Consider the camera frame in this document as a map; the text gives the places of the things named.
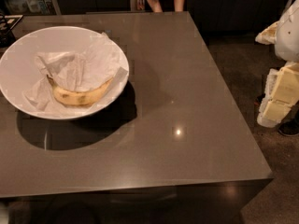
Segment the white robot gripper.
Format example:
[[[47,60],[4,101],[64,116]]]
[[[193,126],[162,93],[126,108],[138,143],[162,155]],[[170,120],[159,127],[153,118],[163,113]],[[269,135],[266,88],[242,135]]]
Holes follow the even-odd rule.
[[[278,22],[258,33],[255,41],[264,45],[276,42],[276,55],[287,61],[279,70],[269,71],[257,117],[259,125],[274,128],[299,101],[299,63],[295,63],[299,62],[299,0],[293,2]]]

